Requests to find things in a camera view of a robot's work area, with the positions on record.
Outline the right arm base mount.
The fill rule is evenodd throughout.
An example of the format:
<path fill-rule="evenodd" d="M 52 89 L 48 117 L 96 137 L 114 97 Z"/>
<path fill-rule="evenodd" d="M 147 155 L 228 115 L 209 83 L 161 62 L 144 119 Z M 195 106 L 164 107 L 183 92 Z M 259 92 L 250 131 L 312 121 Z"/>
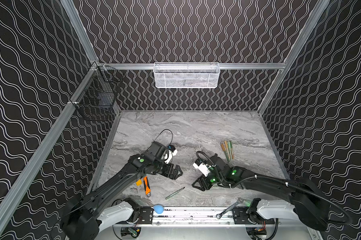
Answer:
<path fill-rule="evenodd" d="M 236 207 L 232 210 L 235 225 L 274 225 L 274 219 L 264 219 L 256 211 L 248 212 L 248 207 Z"/>

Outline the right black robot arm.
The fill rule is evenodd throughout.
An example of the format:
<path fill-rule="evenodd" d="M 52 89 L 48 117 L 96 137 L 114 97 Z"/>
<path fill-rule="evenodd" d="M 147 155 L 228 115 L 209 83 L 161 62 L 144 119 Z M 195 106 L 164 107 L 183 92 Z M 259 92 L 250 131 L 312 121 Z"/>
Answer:
<path fill-rule="evenodd" d="M 229 166 L 218 155 L 209 157 L 198 151 L 193 166 L 202 175 L 192 184 L 200 191 L 210 190 L 213 186 L 226 189 L 253 190 L 283 200 L 278 207 L 267 209 L 262 199 L 253 199 L 247 215 L 252 223 L 261 220 L 286 218 L 298 219 L 304 225 L 324 231 L 330 224 L 347 226 L 352 223 L 351 216 L 338 204 L 325 197 L 316 185 L 283 180 L 252 172 L 239 166 Z"/>

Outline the light green pen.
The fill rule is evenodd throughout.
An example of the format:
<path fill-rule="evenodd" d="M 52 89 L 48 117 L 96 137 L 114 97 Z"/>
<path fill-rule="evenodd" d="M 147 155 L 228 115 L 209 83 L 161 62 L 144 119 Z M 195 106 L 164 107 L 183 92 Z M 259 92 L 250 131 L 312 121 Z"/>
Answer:
<path fill-rule="evenodd" d="M 234 153 L 233 153 L 232 141 L 228 141 L 228 148 L 229 148 L 229 153 L 230 153 L 230 159 L 233 160 Z"/>

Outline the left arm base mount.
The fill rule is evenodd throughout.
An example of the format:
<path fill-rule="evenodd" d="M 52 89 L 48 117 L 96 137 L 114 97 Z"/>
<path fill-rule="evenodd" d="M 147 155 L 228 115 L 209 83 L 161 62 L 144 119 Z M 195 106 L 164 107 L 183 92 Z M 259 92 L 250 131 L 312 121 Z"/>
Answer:
<path fill-rule="evenodd" d="M 140 207 L 133 210 L 132 215 L 127 221 L 119 222 L 118 224 L 128 225 L 150 225 L 152 224 L 154 210 L 151 207 Z"/>

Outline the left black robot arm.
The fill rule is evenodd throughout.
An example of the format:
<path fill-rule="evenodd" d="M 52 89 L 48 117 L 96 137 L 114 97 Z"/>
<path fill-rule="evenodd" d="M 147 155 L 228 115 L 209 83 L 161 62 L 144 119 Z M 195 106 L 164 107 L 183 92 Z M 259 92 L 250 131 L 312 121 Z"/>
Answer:
<path fill-rule="evenodd" d="M 182 176 L 178 165 L 169 163 L 176 148 L 152 142 L 142 154 L 129 157 L 124 167 L 106 183 L 83 197 L 70 199 L 63 207 L 59 227 L 70 240 L 94 240 L 99 233 L 120 222 L 139 222 L 140 206 L 127 199 L 111 203 L 125 189 L 147 175 L 162 175 L 171 180 Z"/>

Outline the tan pen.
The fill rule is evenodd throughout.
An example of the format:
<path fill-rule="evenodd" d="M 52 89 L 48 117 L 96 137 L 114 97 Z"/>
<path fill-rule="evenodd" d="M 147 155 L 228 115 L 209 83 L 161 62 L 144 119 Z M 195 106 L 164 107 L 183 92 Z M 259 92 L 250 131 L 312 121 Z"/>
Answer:
<path fill-rule="evenodd" d="M 225 150 L 226 150 L 228 161 L 230 161 L 231 160 L 231 154 L 230 154 L 228 142 L 226 140 L 224 140 L 224 145 L 225 145 Z"/>

